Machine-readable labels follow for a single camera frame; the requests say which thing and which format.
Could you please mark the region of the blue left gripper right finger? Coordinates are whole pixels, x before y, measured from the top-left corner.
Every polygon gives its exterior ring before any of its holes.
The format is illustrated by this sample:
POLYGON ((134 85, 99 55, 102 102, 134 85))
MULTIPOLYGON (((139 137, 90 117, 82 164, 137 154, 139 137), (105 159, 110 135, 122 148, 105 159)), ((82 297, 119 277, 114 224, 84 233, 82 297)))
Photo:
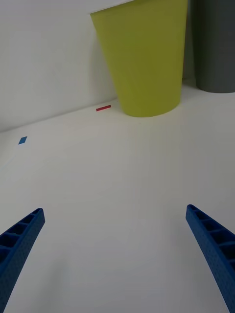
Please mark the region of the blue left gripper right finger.
POLYGON ((186 221, 229 312, 235 312, 235 235, 192 204, 187 206, 186 221))

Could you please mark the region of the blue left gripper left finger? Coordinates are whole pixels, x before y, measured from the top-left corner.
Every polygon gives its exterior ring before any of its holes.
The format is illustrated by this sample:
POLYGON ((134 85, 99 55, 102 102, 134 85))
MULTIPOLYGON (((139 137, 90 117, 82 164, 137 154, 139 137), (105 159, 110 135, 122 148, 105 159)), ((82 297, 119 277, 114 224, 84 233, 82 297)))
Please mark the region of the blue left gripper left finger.
POLYGON ((38 208, 0 235, 0 312, 44 224, 44 211, 38 208))

